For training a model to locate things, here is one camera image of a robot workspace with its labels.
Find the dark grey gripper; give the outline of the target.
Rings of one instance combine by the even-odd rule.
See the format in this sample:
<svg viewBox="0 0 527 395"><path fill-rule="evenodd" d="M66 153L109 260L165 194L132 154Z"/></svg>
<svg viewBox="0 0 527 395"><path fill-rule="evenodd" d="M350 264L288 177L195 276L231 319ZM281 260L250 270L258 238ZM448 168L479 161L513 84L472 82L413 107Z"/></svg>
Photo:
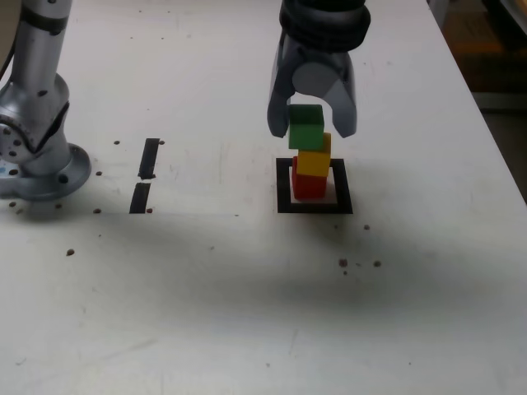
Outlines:
<svg viewBox="0 0 527 395"><path fill-rule="evenodd" d="M307 63L311 61L328 63ZM285 137L289 127L288 105L295 93L324 101L332 110L332 123L342 138L357 131L354 70L348 53L312 49L282 33L273 64L268 99L268 128L274 137Z"/></svg>

